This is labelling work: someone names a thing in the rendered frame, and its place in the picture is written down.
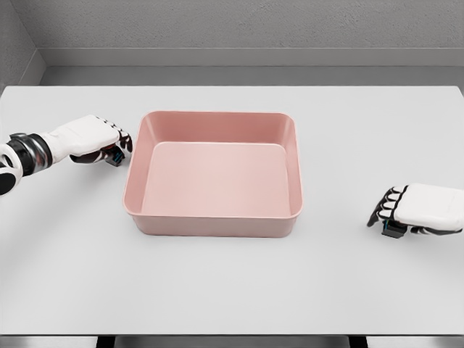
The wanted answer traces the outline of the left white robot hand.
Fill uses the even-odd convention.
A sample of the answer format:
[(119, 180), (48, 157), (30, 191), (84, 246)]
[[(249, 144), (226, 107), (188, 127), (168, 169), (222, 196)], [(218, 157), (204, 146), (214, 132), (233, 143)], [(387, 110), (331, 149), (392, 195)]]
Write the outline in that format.
[(102, 149), (117, 145), (127, 152), (133, 151), (129, 133), (103, 118), (87, 115), (66, 123), (50, 134), (53, 153), (66, 153), (73, 162), (91, 164), (104, 160)]

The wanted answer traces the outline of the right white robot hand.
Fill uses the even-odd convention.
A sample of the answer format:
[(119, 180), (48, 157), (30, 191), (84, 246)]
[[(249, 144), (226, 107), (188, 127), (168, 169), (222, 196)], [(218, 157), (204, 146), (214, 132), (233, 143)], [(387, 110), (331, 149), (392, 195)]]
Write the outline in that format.
[(411, 233), (446, 236), (464, 231), (464, 189), (422, 183), (390, 188), (370, 215), (367, 227), (385, 220)]

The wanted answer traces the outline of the black industrial switch red button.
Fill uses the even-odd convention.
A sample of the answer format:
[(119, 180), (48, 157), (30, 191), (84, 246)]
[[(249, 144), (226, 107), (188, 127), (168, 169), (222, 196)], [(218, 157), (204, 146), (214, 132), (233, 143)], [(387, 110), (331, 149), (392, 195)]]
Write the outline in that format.
[(119, 167), (125, 159), (122, 149), (115, 144), (103, 148), (102, 152), (104, 154), (104, 161), (115, 167)]

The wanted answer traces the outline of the black industrial switch blue terminals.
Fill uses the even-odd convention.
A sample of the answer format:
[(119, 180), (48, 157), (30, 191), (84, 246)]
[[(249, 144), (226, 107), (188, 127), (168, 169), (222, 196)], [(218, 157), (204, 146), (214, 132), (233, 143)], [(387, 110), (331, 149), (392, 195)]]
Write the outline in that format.
[(408, 230), (408, 226), (394, 220), (385, 220), (381, 234), (395, 239), (402, 238)]

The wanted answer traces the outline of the pink rectangular basket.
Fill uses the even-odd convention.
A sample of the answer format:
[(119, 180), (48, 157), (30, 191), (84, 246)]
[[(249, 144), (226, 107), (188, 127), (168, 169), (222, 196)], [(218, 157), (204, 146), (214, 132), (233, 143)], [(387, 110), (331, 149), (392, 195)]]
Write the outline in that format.
[(288, 236), (303, 208), (295, 122), (274, 112), (150, 112), (123, 205), (153, 236)]

